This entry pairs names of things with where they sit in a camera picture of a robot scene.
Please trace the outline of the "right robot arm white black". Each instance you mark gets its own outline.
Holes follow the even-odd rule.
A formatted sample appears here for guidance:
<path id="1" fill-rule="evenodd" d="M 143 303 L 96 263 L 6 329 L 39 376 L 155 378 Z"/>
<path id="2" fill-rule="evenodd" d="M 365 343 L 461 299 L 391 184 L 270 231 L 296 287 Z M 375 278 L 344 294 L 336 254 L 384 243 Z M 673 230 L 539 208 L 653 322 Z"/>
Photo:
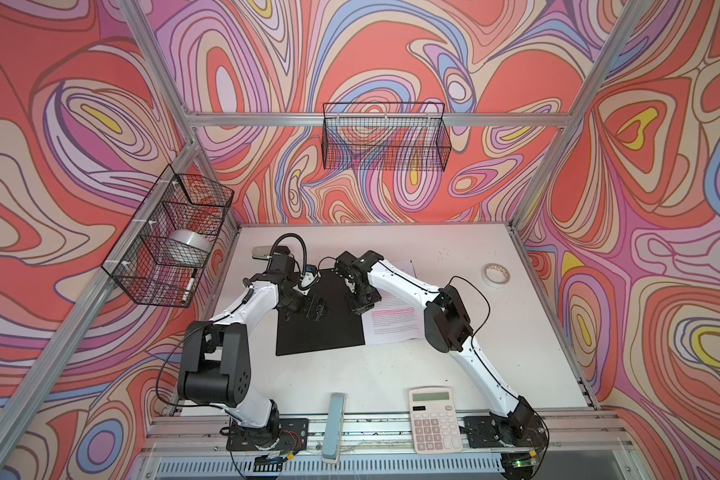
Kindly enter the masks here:
<path id="1" fill-rule="evenodd" d="M 395 267 L 375 251 L 360 257 L 339 255 L 334 271 L 345 280 L 350 310 L 371 311 L 387 292 L 423 314 L 424 338 L 442 354 L 459 364 L 488 402 L 499 440 L 518 446 L 549 444 L 549 429 L 528 400 L 515 392 L 483 352 L 458 289 L 450 284 L 437 287 Z"/>

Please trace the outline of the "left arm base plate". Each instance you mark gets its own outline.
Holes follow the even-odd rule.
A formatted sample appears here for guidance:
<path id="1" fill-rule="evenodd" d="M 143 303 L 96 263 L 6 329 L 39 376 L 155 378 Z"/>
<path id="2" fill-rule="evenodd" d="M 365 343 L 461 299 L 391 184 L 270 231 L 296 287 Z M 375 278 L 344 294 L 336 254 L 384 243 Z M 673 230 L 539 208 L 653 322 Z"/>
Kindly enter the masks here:
<path id="1" fill-rule="evenodd" d="M 232 452 L 299 452 L 307 447 L 309 420 L 285 418 L 280 419 L 277 426 L 271 424 L 263 428 L 242 427 L 230 420 L 219 433 L 226 439 L 226 449 Z"/>

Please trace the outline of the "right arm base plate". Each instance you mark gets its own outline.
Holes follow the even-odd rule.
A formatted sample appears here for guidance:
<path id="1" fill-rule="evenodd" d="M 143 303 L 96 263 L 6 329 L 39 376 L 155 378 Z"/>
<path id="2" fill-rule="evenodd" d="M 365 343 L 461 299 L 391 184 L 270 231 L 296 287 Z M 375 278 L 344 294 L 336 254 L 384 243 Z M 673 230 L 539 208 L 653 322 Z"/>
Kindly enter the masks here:
<path id="1" fill-rule="evenodd" d="M 542 450 L 549 445 L 548 428 L 543 418 L 533 415 L 527 421 L 512 423 L 496 415 L 467 416 L 461 432 L 471 448 L 532 448 Z"/>

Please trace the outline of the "blue folder black inside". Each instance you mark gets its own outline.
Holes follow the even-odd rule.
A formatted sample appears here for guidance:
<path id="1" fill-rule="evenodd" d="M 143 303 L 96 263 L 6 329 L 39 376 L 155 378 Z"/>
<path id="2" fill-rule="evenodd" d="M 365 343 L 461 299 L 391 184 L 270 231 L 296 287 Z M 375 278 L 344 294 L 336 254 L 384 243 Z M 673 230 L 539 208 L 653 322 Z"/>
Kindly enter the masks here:
<path id="1" fill-rule="evenodd" d="M 381 289 L 371 310 L 356 314 L 346 303 L 350 289 L 337 274 L 323 270 L 311 290 L 322 310 L 278 313 L 275 354 L 295 355 L 363 345 L 380 345 L 425 337 L 423 311 Z"/>

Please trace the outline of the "printed paper sheet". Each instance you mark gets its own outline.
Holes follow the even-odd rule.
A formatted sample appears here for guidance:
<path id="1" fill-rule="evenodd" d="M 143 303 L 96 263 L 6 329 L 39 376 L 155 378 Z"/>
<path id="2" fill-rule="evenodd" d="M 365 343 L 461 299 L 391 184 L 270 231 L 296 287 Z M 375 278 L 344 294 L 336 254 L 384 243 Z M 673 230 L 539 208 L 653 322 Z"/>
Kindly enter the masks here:
<path id="1" fill-rule="evenodd" d="M 374 265 L 373 271 L 381 272 L 385 285 L 391 285 L 393 290 L 387 291 L 378 287 L 381 301 L 361 315 L 365 344 L 378 345 L 423 339 L 423 303 L 419 296 L 436 293 L 436 288 L 415 277 L 410 260 L 382 260 Z"/>

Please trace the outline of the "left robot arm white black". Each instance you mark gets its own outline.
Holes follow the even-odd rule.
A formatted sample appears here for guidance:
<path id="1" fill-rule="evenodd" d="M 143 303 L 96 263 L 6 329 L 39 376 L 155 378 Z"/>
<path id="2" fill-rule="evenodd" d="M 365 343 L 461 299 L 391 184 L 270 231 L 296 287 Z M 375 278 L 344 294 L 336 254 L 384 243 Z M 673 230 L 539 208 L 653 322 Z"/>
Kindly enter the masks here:
<path id="1" fill-rule="evenodd" d="M 245 428 L 265 429 L 274 424 L 275 402 L 252 386 L 249 335 L 275 310 L 319 320 L 327 313 L 327 301 L 284 282 L 249 280 L 244 293 L 222 313 L 187 328 L 178 398 L 219 408 Z"/>

